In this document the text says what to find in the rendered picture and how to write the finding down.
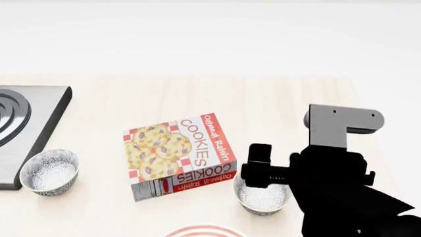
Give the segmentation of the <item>patterned black white bowl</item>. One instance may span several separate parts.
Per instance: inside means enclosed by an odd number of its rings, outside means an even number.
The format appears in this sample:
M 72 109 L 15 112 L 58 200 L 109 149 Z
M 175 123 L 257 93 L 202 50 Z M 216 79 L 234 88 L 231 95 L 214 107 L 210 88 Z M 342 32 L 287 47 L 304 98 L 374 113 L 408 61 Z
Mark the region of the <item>patterned black white bowl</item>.
M 65 193 L 76 181 L 79 159 L 67 149 L 42 151 L 30 158 L 21 168 L 22 187 L 41 196 Z
M 292 195 L 288 185 L 271 184 L 267 188 L 247 187 L 239 173 L 234 176 L 234 193 L 246 211 L 259 216 L 278 213 Z

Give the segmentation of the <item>dark round stove burner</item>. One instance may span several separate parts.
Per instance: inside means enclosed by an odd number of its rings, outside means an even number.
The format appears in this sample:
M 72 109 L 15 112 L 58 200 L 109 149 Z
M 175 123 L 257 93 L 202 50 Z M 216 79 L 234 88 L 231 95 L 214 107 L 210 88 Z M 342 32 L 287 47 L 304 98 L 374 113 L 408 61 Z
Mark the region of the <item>dark round stove burner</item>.
M 30 103 L 22 94 L 0 88 L 0 147 L 23 130 L 31 113 Z

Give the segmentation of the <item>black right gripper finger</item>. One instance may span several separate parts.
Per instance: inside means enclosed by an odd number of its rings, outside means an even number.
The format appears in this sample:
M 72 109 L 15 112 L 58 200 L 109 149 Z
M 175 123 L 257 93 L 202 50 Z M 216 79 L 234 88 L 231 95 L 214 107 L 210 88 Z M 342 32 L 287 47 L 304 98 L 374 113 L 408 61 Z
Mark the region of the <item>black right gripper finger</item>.
M 270 144 L 251 144 L 249 146 L 248 163 L 271 163 L 272 146 Z
M 273 183 L 266 171 L 242 170 L 241 179 L 245 181 L 246 187 L 251 188 L 267 188 Z

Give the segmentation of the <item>oatmeal raisin cookies box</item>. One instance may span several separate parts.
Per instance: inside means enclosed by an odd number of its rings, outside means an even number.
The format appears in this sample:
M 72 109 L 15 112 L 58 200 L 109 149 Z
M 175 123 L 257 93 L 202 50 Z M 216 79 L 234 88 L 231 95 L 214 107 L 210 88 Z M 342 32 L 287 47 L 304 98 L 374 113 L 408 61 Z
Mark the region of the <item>oatmeal raisin cookies box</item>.
M 233 179 L 236 157 L 215 114 L 122 134 L 135 201 Z

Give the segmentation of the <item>grey flat cooktop stove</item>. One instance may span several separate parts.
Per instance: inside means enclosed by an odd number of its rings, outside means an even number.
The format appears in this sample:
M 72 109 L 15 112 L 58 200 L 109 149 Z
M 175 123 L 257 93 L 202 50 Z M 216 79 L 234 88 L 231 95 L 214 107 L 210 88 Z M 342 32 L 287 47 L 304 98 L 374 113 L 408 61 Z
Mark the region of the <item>grey flat cooktop stove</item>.
M 27 125 L 0 147 L 0 190 L 19 190 L 22 166 L 41 153 L 72 99 L 70 86 L 0 86 L 22 94 L 32 113 Z

